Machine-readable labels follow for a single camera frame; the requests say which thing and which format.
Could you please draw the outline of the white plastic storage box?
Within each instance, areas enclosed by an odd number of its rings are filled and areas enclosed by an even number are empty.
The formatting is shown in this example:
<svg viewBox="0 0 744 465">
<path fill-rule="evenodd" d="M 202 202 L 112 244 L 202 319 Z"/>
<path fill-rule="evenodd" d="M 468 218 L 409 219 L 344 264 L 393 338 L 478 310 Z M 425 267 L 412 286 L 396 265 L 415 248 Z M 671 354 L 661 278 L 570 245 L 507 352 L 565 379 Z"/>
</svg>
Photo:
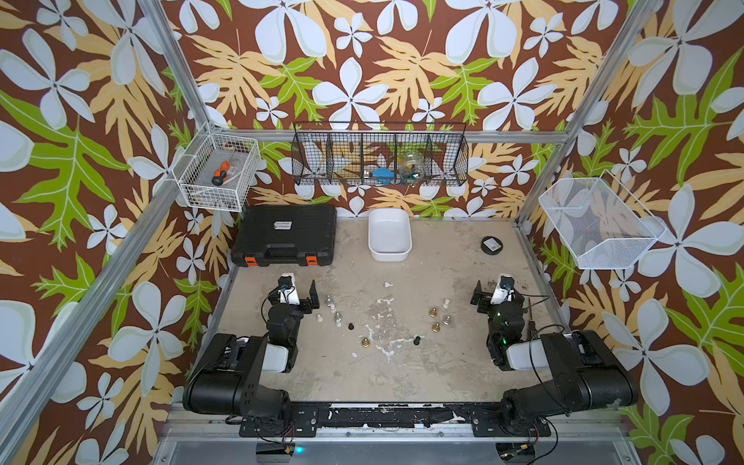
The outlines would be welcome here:
<svg viewBox="0 0 744 465">
<path fill-rule="evenodd" d="M 398 208 L 373 209 L 368 216 L 368 248 L 377 262 L 405 261 L 413 249 L 408 213 Z"/>
</svg>

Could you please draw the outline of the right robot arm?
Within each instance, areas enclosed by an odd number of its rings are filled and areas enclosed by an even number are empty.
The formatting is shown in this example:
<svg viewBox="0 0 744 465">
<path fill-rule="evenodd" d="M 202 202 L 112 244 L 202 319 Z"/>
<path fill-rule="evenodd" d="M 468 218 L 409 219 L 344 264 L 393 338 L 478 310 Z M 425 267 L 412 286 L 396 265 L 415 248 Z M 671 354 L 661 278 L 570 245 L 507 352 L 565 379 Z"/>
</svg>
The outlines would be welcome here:
<svg viewBox="0 0 744 465">
<path fill-rule="evenodd" d="M 501 277 L 492 292 L 477 284 L 470 304 L 487 317 L 486 349 L 494 365 L 538 379 L 537 385 L 503 394 L 504 424 L 637 403 L 639 385 L 604 340 L 595 331 L 536 327 L 532 303 L 517 292 L 513 277 Z"/>
</svg>

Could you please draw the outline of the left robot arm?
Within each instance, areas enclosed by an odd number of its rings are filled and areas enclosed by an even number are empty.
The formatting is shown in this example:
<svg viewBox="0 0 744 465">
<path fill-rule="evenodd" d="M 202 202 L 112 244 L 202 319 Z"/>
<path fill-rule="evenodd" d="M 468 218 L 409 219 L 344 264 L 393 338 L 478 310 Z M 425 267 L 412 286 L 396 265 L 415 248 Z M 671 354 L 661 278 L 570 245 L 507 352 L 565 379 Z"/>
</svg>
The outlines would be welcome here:
<svg viewBox="0 0 744 465">
<path fill-rule="evenodd" d="M 316 284 L 310 285 L 307 298 L 299 298 L 294 280 L 290 274 L 281 276 L 265 298 L 271 307 L 261 313 L 264 335 L 217 333 L 211 338 L 184 389 L 186 410 L 256 420 L 289 417 L 288 393 L 265 387 L 260 380 L 264 372 L 294 368 L 301 321 L 320 308 Z"/>
</svg>

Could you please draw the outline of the black round tape disc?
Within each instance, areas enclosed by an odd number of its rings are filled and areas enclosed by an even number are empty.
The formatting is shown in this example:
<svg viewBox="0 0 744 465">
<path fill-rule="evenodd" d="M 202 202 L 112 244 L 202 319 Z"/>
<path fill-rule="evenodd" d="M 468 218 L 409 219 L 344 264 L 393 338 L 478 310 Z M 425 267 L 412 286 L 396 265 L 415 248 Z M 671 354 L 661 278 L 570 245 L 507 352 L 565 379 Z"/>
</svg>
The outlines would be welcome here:
<svg viewBox="0 0 744 465">
<path fill-rule="evenodd" d="M 482 252 L 484 252 L 484 254 L 488 256 L 496 256 L 500 254 L 504 248 L 501 240 L 499 240 L 495 236 L 486 236 L 481 240 L 480 243 L 480 249 L 482 249 Z"/>
</svg>

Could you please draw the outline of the black tool case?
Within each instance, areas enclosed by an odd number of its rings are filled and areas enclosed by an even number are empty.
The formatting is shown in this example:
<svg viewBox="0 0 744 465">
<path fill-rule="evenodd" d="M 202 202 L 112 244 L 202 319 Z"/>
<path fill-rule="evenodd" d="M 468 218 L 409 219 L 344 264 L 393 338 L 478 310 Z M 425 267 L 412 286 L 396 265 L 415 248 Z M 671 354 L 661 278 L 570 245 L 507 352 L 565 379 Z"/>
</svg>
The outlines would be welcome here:
<svg viewBox="0 0 744 465">
<path fill-rule="evenodd" d="M 257 205 L 244 212 L 231 261 L 238 267 L 333 262 L 337 211 L 331 205 Z"/>
</svg>

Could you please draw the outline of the red black screwdriver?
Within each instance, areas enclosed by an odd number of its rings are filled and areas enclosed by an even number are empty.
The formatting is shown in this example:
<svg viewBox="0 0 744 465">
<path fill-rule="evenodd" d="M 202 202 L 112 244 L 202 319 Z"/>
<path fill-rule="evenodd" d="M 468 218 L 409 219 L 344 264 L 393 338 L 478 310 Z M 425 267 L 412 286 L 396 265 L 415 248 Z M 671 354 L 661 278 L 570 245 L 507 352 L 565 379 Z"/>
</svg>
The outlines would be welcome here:
<svg viewBox="0 0 744 465">
<path fill-rule="evenodd" d="M 213 174 L 213 177 L 211 178 L 211 183 L 214 186 L 220 187 L 222 186 L 228 177 L 229 170 L 231 169 L 231 163 L 230 162 L 223 162 L 220 165 L 220 168 L 215 171 Z"/>
</svg>

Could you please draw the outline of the blue object in basket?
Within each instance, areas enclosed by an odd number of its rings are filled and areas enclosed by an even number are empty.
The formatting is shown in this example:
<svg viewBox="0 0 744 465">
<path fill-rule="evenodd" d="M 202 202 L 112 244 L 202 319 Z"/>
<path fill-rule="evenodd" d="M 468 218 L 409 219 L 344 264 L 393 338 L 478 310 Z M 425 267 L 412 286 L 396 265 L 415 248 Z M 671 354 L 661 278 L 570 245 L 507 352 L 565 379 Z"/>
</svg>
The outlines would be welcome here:
<svg viewBox="0 0 744 465">
<path fill-rule="evenodd" d="M 391 172 L 390 170 L 383 169 L 383 168 L 379 168 L 375 170 L 372 176 L 376 184 L 379 186 L 385 186 L 385 185 L 392 184 L 395 180 L 394 172 Z"/>
</svg>

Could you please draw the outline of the clear plastic container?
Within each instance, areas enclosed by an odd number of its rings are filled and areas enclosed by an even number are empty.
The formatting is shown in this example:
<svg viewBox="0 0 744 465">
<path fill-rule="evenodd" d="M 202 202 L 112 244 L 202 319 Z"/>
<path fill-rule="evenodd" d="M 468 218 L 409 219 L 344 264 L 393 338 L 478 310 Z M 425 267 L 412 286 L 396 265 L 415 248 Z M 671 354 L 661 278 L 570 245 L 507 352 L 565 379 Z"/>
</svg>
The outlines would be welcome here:
<svg viewBox="0 0 744 465">
<path fill-rule="evenodd" d="M 402 179 L 418 181 L 425 175 L 424 157 L 418 149 L 406 149 L 399 156 L 398 168 Z"/>
</svg>

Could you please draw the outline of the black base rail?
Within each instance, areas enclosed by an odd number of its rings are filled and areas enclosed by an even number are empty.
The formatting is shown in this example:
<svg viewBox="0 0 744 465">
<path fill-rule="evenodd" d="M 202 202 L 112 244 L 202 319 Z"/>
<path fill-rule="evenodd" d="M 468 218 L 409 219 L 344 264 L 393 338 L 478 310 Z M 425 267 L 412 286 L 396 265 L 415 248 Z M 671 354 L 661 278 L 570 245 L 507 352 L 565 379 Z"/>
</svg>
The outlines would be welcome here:
<svg viewBox="0 0 744 465">
<path fill-rule="evenodd" d="M 499 402 L 353 404 L 292 402 L 280 418 L 244 418 L 242 438 L 315 438 L 322 428 L 412 430 L 445 424 L 464 424 L 475 437 L 527 437 L 551 435 L 546 420 L 521 420 L 511 407 Z"/>
</svg>

